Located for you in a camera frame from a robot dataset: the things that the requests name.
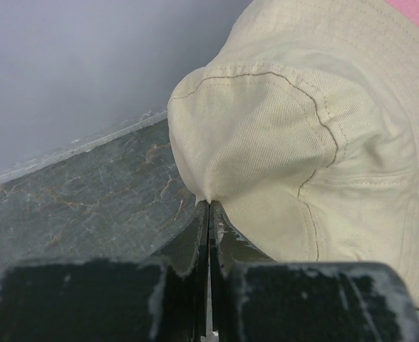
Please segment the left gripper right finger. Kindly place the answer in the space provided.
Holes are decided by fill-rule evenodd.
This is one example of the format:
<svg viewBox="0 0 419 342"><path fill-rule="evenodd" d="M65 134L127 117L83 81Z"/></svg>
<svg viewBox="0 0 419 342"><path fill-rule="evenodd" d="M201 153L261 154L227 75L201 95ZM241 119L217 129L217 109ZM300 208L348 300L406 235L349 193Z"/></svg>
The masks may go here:
<svg viewBox="0 0 419 342"><path fill-rule="evenodd" d="M277 265L209 206L212 322L220 338L277 337Z"/></svg>

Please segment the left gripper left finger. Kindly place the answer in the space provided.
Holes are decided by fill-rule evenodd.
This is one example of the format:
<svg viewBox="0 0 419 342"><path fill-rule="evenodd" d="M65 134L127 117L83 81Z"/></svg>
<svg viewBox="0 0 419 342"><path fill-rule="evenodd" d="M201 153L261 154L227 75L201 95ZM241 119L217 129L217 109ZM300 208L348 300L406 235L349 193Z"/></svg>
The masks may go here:
<svg viewBox="0 0 419 342"><path fill-rule="evenodd" d="M206 334L209 209L207 202L198 202L184 228L154 253L162 275L152 302L153 338Z"/></svg>

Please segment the beige bucket hat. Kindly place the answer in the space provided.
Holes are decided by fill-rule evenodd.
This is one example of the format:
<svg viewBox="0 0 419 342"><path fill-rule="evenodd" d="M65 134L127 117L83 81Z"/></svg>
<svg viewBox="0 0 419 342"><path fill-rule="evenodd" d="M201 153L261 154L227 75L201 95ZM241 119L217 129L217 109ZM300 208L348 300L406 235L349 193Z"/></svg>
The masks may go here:
<svg viewBox="0 0 419 342"><path fill-rule="evenodd" d="M379 261L419 308L419 28L387 1L253 1L167 104L180 176L277 261Z"/></svg>

